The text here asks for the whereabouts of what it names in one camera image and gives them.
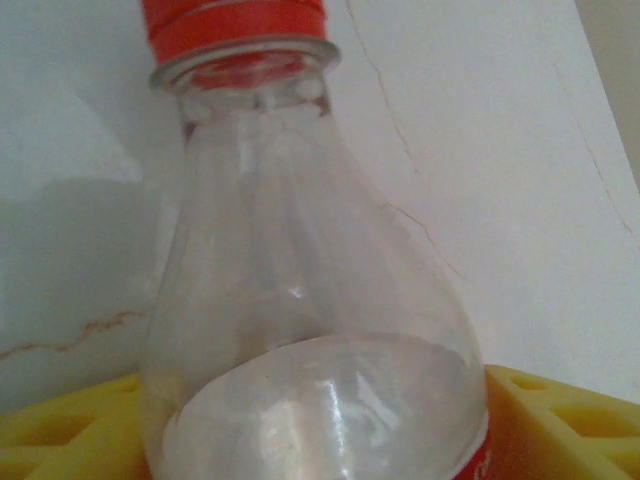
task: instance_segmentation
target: bottle label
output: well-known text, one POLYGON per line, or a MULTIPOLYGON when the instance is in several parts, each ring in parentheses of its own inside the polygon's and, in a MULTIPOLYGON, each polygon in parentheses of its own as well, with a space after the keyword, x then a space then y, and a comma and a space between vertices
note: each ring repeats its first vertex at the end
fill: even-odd
POLYGON ((489 478, 491 466, 491 439, 487 434, 484 442, 471 457, 467 466, 453 480, 485 480, 489 478))

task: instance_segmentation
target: clear plastic bottle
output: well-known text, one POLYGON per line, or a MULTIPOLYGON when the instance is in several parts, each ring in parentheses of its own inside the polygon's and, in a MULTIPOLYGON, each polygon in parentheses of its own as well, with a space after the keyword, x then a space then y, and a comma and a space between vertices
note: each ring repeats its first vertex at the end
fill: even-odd
POLYGON ((484 478, 473 331, 342 143, 322 1, 144 8, 188 171, 141 365, 154 478, 484 478))

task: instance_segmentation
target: yellow plastic crate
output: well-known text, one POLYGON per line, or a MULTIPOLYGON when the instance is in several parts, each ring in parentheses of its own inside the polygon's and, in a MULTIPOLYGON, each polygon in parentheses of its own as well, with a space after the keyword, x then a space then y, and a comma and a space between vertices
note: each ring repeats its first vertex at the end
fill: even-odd
MULTIPOLYGON (((640 480, 640 406, 487 367, 496 480, 640 480)), ((0 417, 0 480, 150 480, 136 376, 0 417)))

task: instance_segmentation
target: bottle cap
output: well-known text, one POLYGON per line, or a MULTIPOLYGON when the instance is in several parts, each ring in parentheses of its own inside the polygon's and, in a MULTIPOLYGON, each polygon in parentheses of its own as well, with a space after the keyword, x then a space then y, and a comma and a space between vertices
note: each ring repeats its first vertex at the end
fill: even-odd
POLYGON ((323 0, 141 0, 158 64, 219 43, 268 36, 325 38, 323 0))

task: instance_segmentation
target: marble surface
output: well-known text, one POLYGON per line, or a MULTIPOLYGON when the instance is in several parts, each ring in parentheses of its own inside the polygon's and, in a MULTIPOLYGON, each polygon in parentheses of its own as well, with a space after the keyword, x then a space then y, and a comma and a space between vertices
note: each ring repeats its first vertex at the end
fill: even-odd
MULTIPOLYGON (((176 218, 136 2, 0 5, 0 411, 135 368, 176 218)), ((640 402, 640 197, 572 0, 327 0, 337 121, 487 362, 640 402)))

